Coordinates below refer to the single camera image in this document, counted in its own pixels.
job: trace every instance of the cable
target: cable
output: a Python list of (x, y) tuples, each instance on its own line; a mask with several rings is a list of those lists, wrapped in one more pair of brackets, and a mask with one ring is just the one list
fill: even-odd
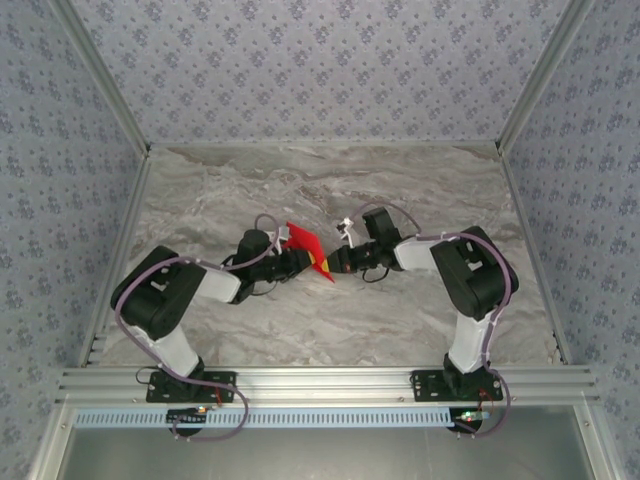
[(418, 235), (416, 238), (421, 241), (438, 241), (438, 240), (448, 240), (451, 238), (458, 238), (458, 237), (466, 238), (467, 240), (471, 240), (479, 244), (480, 246), (484, 247), (496, 259), (496, 261), (498, 262), (498, 265), (500, 266), (500, 270), (502, 270), (502, 275), (504, 276), (504, 296), (502, 297), (502, 301), (500, 302), (498, 307), (493, 311), (493, 313), (491, 314), (491, 317), (489, 318), (489, 326), (487, 328), (487, 333), (482, 342), (482, 349), (481, 349), (482, 366), (487, 372), (497, 377), (500, 383), (502, 384), (502, 386), (504, 387), (504, 393), (507, 401), (504, 414), (502, 415), (502, 417), (500, 417), (500, 420), (498, 421), (498, 423), (496, 423), (493, 427), (491, 427), (486, 432), (482, 432), (482, 433), (478, 433), (476, 430), (469, 427), (468, 425), (465, 425), (464, 423), (455, 422), (456, 425), (458, 425), (459, 427), (464, 428), (471, 434), (480, 438), (480, 437), (486, 437), (500, 430), (504, 426), (504, 422), (509, 416), (509, 410), (511, 408), (511, 392), (509, 391), (509, 386), (507, 385), (507, 382), (505, 382), (504, 377), (500, 374), (500, 372), (498, 372), (497, 370), (489, 366), (489, 362), (487, 360), (487, 357), (489, 355), (489, 342), (491, 341), (491, 337), (493, 335), (493, 331), (495, 330), (496, 323), (498, 321), (498, 318), (502, 314), (502, 311), (509, 304), (509, 300), (511, 300), (511, 277), (509, 275), (509, 269), (507, 268), (507, 263), (505, 262), (504, 258), (502, 258), (502, 255), (500, 255), (500, 252), (498, 252), (498, 250), (489, 242), (483, 240), (482, 238), (476, 235), (459, 232), (459, 233), (443, 233), (441, 235), (430, 235), (430, 236)]
[(365, 203), (363, 205), (360, 205), (347, 218), (350, 218), (351, 220), (354, 220), (355, 218), (357, 218), (358, 215), (360, 215), (362, 213), (362, 211), (365, 208), (370, 207), (371, 205), (385, 205), (387, 207), (395, 208), (400, 213), (402, 213), (405, 217), (407, 217), (411, 223), (413, 223), (413, 225), (416, 227), (417, 235), (420, 235), (422, 233), (422, 227), (420, 227), (420, 224), (418, 222), (416, 222), (416, 219), (413, 218), (409, 212), (407, 212), (404, 208), (399, 207), (395, 203), (387, 202), (385, 200), (376, 200), (375, 202), (367, 202), (367, 203)]
[[(491, 394), (487, 392), (484, 388), (479, 388), (478, 394), (480, 395), (480, 397), (487, 397), (489, 399), (489, 401), (491, 402), (491, 411), (489, 412), (489, 415), (493, 415), (493, 411), (495, 410), (495, 405), (493, 403), (493, 397), (491, 396)], [(478, 408), (482, 410), (482, 400), (480, 400), (480, 405), (478, 405)]]
[(381, 276), (381, 277), (379, 277), (379, 278), (375, 278), (375, 279), (373, 279), (373, 280), (367, 280), (366, 276), (367, 276), (367, 272), (368, 272), (369, 270), (370, 270), (370, 269), (369, 269), (369, 268), (367, 268), (364, 272), (362, 272), (362, 279), (365, 281), (365, 283), (378, 283), (378, 282), (381, 282), (382, 280), (384, 280), (385, 278), (387, 278), (387, 275), (389, 275), (389, 270), (391, 270), (391, 269), (390, 269), (390, 268), (387, 268), (387, 269), (384, 271), (384, 273), (382, 274), (382, 276)]
[(158, 368), (158, 367), (156, 367), (155, 365), (150, 366), (150, 367), (140, 367), (140, 368), (138, 369), (138, 371), (136, 372), (136, 382), (138, 382), (140, 385), (149, 385), (149, 382), (143, 382), (143, 381), (142, 381), (142, 380), (140, 380), (140, 378), (138, 377), (138, 375), (140, 375), (140, 372), (141, 372), (142, 370), (146, 370), (146, 369), (149, 369), (149, 370), (156, 370), (156, 371), (157, 371), (157, 370), (159, 370), (159, 368)]
[(231, 260), (233, 260), (233, 257), (235, 257), (235, 254), (231, 254), (229, 255), (227, 258), (225, 258), (222, 263), (220, 263), (220, 265), (222, 265), (223, 267), (227, 266), (227, 263), (229, 263)]
[(251, 296), (252, 296), (252, 297), (262, 297), (263, 295), (266, 295), (266, 294), (268, 294), (268, 293), (273, 292), (273, 291), (276, 289), (276, 287), (277, 287), (277, 286), (278, 286), (278, 282), (275, 282), (275, 283), (273, 284), (273, 287), (271, 287), (271, 288), (270, 288), (269, 290), (267, 290), (266, 292), (252, 293), (252, 294), (251, 294)]
[(240, 420), (240, 423), (230, 432), (225, 433), (224, 435), (220, 435), (217, 437), (184, 437), (182, 435), (179, 435), (176, 431), (175, 428), (174, 430), (174, 436), (176, 438), (176, 440), (185, 440), (188, 442), (218, 442), (218, 441), (223, 441), (223, 440), (227, 440), (231, 437), (234, 437), (235, 435), (237, 435), (240, 430), (242, 430), (242, 427), (244, 427), (244, 424), (247, 422), (247, 419), (249, 418), (249, 401), (247, 400), (247, 398), (244, 396), (244, 394), (238, 390), (236, 387), (234, 387), (233, 385), (228, 385), (226, 383), (219, 383), (219, 382), (208, 382), (208, 381), (203, 381), (203, 380), (197, 380), (194, 378), (189, 378), (189, 377), (185, 377), (183, 375), (180, 375), (178, 372), (174, 371), (171, 367), (164, 365), (162, 363), (162, 360), (160, 359), (160, 357), (158, 357), (153, 350), (151, 350), (147, 345), (145, 345), (142, 341), (138, 340), (135, 335), (133, 333), (131, 333), (129, 331), (129, 329), (125, 326), (124, 322), (122, 321), (122, 306), (125, 304), (125, 302), (127, 301), (127, 299), (129, 298), (129, 296), (131, 295), (131, 293), (140, 286), (140, 284), (142, 284), (142, 282), (144, 282), (147, 278), (149, 278), (151, 275), (153, 275), (155, 272), (157, 272), (158, 270), (161, 270), (162, 268), (168, 267), (170, 265), (173, 265), (174, 263), (195, 263), (195, 264), (200, 264), (200, 265), (204, 265), (205, 267), (208, 268), (212, 268), (214, 270), (226, 270), (226, 271), (230, 271), (230, 270), (236, 270), (239, 268), (245, 268), (248, 267), (250, 265), (253, 265), (254, 263), (259, 262), (260, 260), (262, 260), (264, 257), (266, 257), (269, 252), (277, 245), (278, 241), (280, 241), (280, 226), (278, 224), (278, 221), (271, 215), (267, 214), (267, 213), (262, 213), (260, 215), (258, 215), (256, 217), (256, 221), (255, 224), (258, 224), (258, 221), (260, 220), (260, 218), (262, 217), (266, 217), (269, 218), (274, 226), (275, 226), (275, 235), (273, 237), (273, 241), (271, 242), (271, 245), (269, 246), (269, 248), (267, 250), (265, 250), (263, 253), (261, 253), (260, 255), (256, 256), (255, 258), (244, 262), (244, 263), (240, 263), (238, 265), (231, 265), (229, 267), (221, 267), (220, 265), (216, 265), (214, 263), (208, 262), (206, 260), (200, 260), (200, 259), (196, 259), (196, 258), (192, 258), (192, 257), (174, 257), (174, 258), (170, 258), (168, 260), (164, 260), (162, 262), (159, 262), (155, 265), (153, 265), (152, 267), (150, 267), (149, 269), (147, 269), (146, 271), (144, 271), (142, 274), (140, 274), (139, 277), (137, 277), (135, 280), (133, 280), (133, 282), (131, 282), (131, 284), (124, 290), (124, 292), (122, 292), (122, 295), (120, 295), (120, 298), (118, 299), (118, 302), (116, 303), (116, 307), (114, 308), (115, 311), (115, 319), (116, 319), (116, 324), (118, 325), (118, 327), (120, 327), (120, 329), (124, 332), (124, 334), (129, 337), (129, 340), (131, 340), (134, 344), (136, 344), (138, 346), (138, 348), (140, 348), (143, 352), (145, 352), (147, 355), (149, 355), (149, 357), (151, 357), (151, 359), (160, 367), (162, 368), (162, 370), (164, 370), (168, 375), (171, 375), (173, 378), (175, 378), (176, 380), (179, 380), (181, 382), (185, 382), (185, 383), (190, 383), (192, 385), (200, 385), (203, 387), (213, 387), (216, 389), (223, 389), (223, 390), (227, 390), (229, 392), (232, 392), (234, 394), (236, 394), (240, 400), (242, 400), (242, 404), (244, 405), (244, 414), (242, 416), (242, 419)]
[(220, 388), (219, 387), (216, 387), (216, 402), (218, 403), (219, 407), (222, 406), (222, 395), (220, 395)]
[(211, 268), (213, 270), (224, 270), (225, 272), (231, 272), (233, 270), (239, 270), (241, 268), (250, 267), (251, 265), (253, 265), (255, 263), (258, 263), (260, 260), (262, 260), (267, 255), (269, 255), (271, 253), (271, 251), (274, 248), (276, 248), (276, 246), (278, 245), (278, 242), (280, 241), (280, 224), (275, 219), (275, 217), (273, 215), (268, 214), (268, 213), (261, 213), (260, 215), (258, 215), (256, 217), (256, 220), (255, 220), (255, 223), (254, 223), (256, 228), (258, 226), (258, 221), (261, 218), (268, 218), (269, 220), (271, 220), (273, 222), (275, 235), (273, 236), (273, 240), (271, 241), (271, 243), (269, 244), (267, 249), (264, 252), (262, 252), (260, 255), (252, 258), (251, 260), (248, 260), (248, 261), (242, 262), (242, 263), (238, 263), (237, 265), (229, 265), (229, 266), (223, 265), (223, 266), (220, 266), (220, 265), (217, 265), (215, 263), (209, 262), (207, 260), (202, 260), (200, 258), (191, 258), (191, 257), (179, 257), (179, 258), (182, 258), (182, 259), (186, 260), (183, 263), (189, 263), (189, 261), (190, 261), (192, 263), (196, 263), (198, 265), (203, 265), (203, 266), (205, 266), (207, 268)]

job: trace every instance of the metal rail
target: metal rail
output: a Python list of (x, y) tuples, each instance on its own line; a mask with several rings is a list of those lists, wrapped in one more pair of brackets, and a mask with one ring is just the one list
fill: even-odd
[(131, 145), (145, 154), (148, 149), (142, 130), (71, 0), (49, 0), (49, 4)]
[[(238, 372), (237, 386), (254, 406), (320, 408), (415, 404), (409, 381), (411, 372), (438, 368), (441, 367), (220, 367), (210, 370)], [(588, 403), (600, 400), (588, 367), (497, 368), (509, 384), (515, 407), (582, 405), (585, 400)], [(134, 404), (140, 408), (150, 408), (145, 403), (146, 387), (135, 380), (137, 370), (65, 370), (55, 400), (57, 403), (83, 407), (122, 407)], [(148, 370), (144, 370), (139, 377), (146, 381), (149, 374)], [(449, 407), (472, 406), (474, 403), (434, 402), (421, 405)], [(234, 407), (241, 407), (237, 399), (227, 408)]]
[(138, 217), (140, 215), (140, 208), (142, 207), (142, 200), (144, 198), (144, 192), (147, 186), (147, 178), (149, 176), (150, 164), (145, 157), (141, 159), (136, 178), (134, 180), (133, 190), (129, 196), (127, 207), (125, 209), (122, 225), (120, 231), (116, 237), (116, 241), (111, 253), (111, 260), (107, 267), (104, 281), (100, 287), (100, 292), (96, 300), (96, 305), (93, 309), (91, 319), (87, 327), (87, 335), (85, 341), (80, 350), (80, 357), (78, 364), (86, 367), (90, 363), (95, 365), (99, 361), (99, 355), (102, 354), (101, 348), (96, 348), (94, 343), (97, 336), (99, 336), (107, 323), (109, 317), (110, 307), (109, 300), (111, 293), (116, 285), (123, 277), (126, 267), (129, 251), (131, 250), (131, 243), (133, 242), (133, 234), (135, 233), (136, 225), (138, 224)]

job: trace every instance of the patterned wallpaper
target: patterned wallpaper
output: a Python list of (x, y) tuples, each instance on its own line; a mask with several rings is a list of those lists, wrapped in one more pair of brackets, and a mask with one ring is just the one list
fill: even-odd
[(493, 140), (567, 0), (73, 0), (150, 142)]
[(640, 478), (640, 3), (598, 0), (509, 154), (576, 362)]
[(137, 155), (46, 0), (0, 2), (0, 478), (74, 366)]

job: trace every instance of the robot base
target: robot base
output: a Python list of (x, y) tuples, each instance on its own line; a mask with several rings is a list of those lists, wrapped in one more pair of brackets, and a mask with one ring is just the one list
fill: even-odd
[[(237, 375), (236, 372), (200, 371), (197, 375), (192, 373), (190, 377), (197, 380), (235, 386)], [(201, 387), (181, 382), (162, 370), (153, 372), (149, 377), (147, 403), (198, 403), (207, 405), (218, 403), (218, 400), (220, 403), (232, 403), (233, 392), (222, 388)]]
[(444, 370), (415, 370), (411, 373), (413, 398), (416, 402), (487, 401), (481, 392), (487, 392), (494, 401), (504, 398), (498, 377), (484, 368), (471, 373), (460, 373), (444, 358)]
[[(452, 418), (458, 418), (460, 415), (464, 414), (464, 413), (476, 413), (479, 410), (477, 409), (473, 409), (473, 408), (450, 408), (449, 409), (449, 413), (451, 414)], [(472, 428), (473, 430), (475, 430), (476, 432), (478, 430), (480, 430), (480, 427), (482, 427), (482, 423), (484, 422), (484, 420), (479, 419), (479, 420), (471, 420), (471, 421), (458, 421), (457, 423), (455, 423), (453, 425), (453, 427), (447, 427), (447, 429), (451, 432), (454, 433), (464, 433), (465, 435), (469, 434), (469, 430), (467, 430), (466, 428), (463, 428), (460, 426), (460, 423), (463, 423), (464, 425), (466, 425), (469, 428)]]

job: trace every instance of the mounting plate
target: mounting plate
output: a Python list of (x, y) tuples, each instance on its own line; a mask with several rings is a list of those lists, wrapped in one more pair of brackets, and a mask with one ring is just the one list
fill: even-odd
[[(202, 425), (207, 422), (207, 414), (206, 413), (198, 413), (198, 409), (196, 408), (183, 408), (182, 410), (168, 410), (167, 415), (165, 416), (165, 423), (167, 425), (171, 425), (169, 430), (173, 433), (173, 424), (181, 423), (187, 425)], [(191, 437), (196, 433), (200, 432), (202, 427), (177, 427), (176, 425), (176, 433), (178, 435), (182, 435), (183, 437)]]
[(502, 386), (497, 377), (484, 369), (464, 375), (465, 390), (454, 391), (445, 380), (445, 370), (415, 370), (411, 373), (413, 398), (416, 402), (487, 401), (484, 390), (494, 401), (503, 399)]
[[(198, 380), (206, 382), (225, 383), (236, 385), (236, 372), (202, 372)], [(149, 377), (147, 387), (147, 403), (217, 403), (218, 399), (215, 388), (200, 387), (193, 389), (192, 385), (175, 380), (163, 371), (153, 372)], [(220, 402), (232, 403), (233, 392), (219, 389)]]

